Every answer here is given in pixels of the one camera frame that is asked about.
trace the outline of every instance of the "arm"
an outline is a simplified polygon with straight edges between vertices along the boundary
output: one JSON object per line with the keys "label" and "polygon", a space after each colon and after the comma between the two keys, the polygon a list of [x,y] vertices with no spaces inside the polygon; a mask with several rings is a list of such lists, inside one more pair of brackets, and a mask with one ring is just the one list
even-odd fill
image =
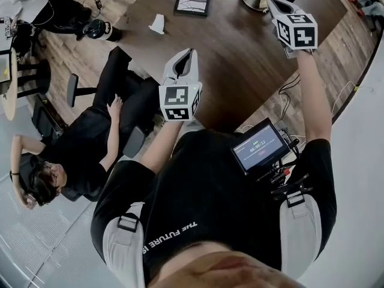
{"label": "arm", "polygon": [[108,112],[111,118],[109,137],[107,142],[107,155],[100,161],[102,167],[108,171],[115,162],[119,153],[119,123],[122,101],[120,97],[115,96],[115,100],[111,106],[107,105]]}
{"label": "arm", "polygon": [[302,50],[297,55],[301,79],[301,102],[307,143],[315,139],[331,140],[331,108],[313,57]]}
{"label": "arm", "polygon": [[[11,172],[20,173],[20,159],[24,149],[34,155],[38,155],[43,151],[45,147],[45,144],[38,140],[26,136],[21,136],[19,134],[15,135],[13,137],[11,147]],[[25,196],[24,191],[20,187],[19,176],[13,175],[12,182],[20,202],[25,207],[32,209],[34,207],[33,200],[31,200],[28,196]]]}
{"label": "arm", "polygon": [[168,162],[183,122],[167,122],[159,131],[140,163],[157,174]]}
{"label": "arm", "polygon": [[11,31],[14,29],[14,27],[16,26],[16,23],[17,23],[17,21],[18,21],[18,19],[19,19],[19,17],[20,17],[20,14],[22,13],[22,10],[23,10],[23,8],[21,8],[20,10],[19,10],[19,12],[15,15],[15,17],[13,18],[13,20],[12,20],[12,23],[11,23],[11,26],[10,26],[10,29],[11,29]]}

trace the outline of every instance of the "woman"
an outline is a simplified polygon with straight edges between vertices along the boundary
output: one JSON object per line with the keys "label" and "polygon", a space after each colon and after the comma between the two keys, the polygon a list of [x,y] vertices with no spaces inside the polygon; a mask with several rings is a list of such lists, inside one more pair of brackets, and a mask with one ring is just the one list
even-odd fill
{"label": "woman", "polygon": [[[14,137],[11,174],[24,206],[29,209],[37,203],[43,206],[64,187],[82,195],[103,187],[133,128],[152,121],[159,108],[158,83],[128,71],[130,61],[119,47],[111,51],[93,105],[53,145],[46,146],[26,136]],[[37,156],[26,188],[19,182],[23,150]]]}

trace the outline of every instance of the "white shoulder strap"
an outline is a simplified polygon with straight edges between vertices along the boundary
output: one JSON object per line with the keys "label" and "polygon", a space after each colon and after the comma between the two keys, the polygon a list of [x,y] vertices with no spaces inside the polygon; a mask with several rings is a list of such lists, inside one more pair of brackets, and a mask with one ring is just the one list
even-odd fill
{"label": "white shoulder strap", "polygon": [[280,206],[281,271],[292,278],[314,262],[322,241],[319,207],[311,195],[299,193]]}
{"label": "white shoulder strap", "polygon": [[140,214],[144,203],[133,203],[126,214],[114,218],[103,236],[103,253],[108,268],[129,288],[145,288],[143,272],[144,232]]}

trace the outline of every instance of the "man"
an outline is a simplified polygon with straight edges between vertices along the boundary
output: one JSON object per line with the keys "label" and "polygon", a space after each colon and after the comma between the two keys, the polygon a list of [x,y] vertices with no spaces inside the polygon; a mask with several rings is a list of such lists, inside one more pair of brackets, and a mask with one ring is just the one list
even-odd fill
{"label": "man", "polygon": [[[11,174],[20,202],[32,209],[67,188],[87,195],[105,185],[133,128],[151,123],[159,108],[158,83],[127,70],[131,58],[119,47],[110,52],[91,107],[50,146],[21,135],[13,139]],[[23,150],[34,155],[26,188],[19,182]]]}
{"label": "man", "polygon": [[357,11],[360,16],[384,16],[384,0],[348,0],[349,2],[359,2],[362,8]]}
{"label": "man", "polygon": [[[304,187],[313,187],[319,207],[312,262],[327,243],[337,211],[332,121],[313,57],[299,51],[297,61],[307,145],[290,182],[309,174]],[[120,162],[112,172],[91,225],[92,241],[108,267],[127,287],[300,287],[279,271],[285,255],[281,202],[272,200],[268,185],[244,176],[228,148],[234,136],[189,132],[173,149],[181,126],[165,123],[139,162]]]}

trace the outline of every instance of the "table top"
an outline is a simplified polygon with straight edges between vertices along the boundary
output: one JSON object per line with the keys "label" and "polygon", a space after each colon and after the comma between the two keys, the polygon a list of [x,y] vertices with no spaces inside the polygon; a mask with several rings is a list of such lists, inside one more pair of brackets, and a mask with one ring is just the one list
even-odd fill
{"label": "table top", "polygon": [[[128,29],[120,46],[156,81],[165,63],[192,47],[199,55],[203,83],[197,119],[207,128],[233,131],[257,110],[297,69],[272,34],[270,14],[241,0],[211,0],[207,18],[174,15],[176,0],[137,0],[118,27]],[[319,44],[346,13],[340,0],[296,0],[313,15]],[[165,35],[148,28],[165,16]]]}
{"label": "table top", "polygon": [[17,55],[13,48],[11,51],[12,81],[8,91],[4,95],[0,95],[4,113],[10,121],[14,119],[17,104]]}

